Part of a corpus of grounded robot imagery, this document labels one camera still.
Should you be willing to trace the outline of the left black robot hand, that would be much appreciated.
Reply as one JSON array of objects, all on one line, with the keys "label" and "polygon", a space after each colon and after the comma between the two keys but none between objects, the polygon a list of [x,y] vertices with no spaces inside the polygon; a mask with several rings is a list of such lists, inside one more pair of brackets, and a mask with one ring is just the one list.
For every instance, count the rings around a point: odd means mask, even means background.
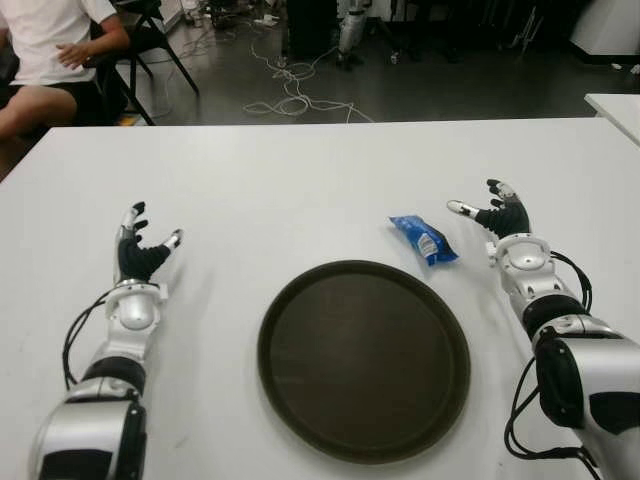
[{"label": "left black robot hand", "polygon": [[145,210],[146,203],[140,201],[133,204],[122,217],[115,236],[113,272],[115,285],[124,282],[148,283],[155,272],[182,244],[184,232],[176,229],[164,242],[152,247],[142,247],[140,231],[148,225],[149,221],[139,220],[139,217]]}]

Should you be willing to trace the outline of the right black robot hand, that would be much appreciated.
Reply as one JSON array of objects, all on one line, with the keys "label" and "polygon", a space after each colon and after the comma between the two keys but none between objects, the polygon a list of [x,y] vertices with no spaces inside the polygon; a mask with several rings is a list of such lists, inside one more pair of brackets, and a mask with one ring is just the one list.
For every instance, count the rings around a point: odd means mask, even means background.
[{"label": "right black robot hand", "polygon": [[486,185],[494,195],[490,208],[481,209],[459,200],[449,200],[447,209],[475,221],[499,239],[514,234],[529,234],[529,216],[516,191],[498,179],[488,179]]}]

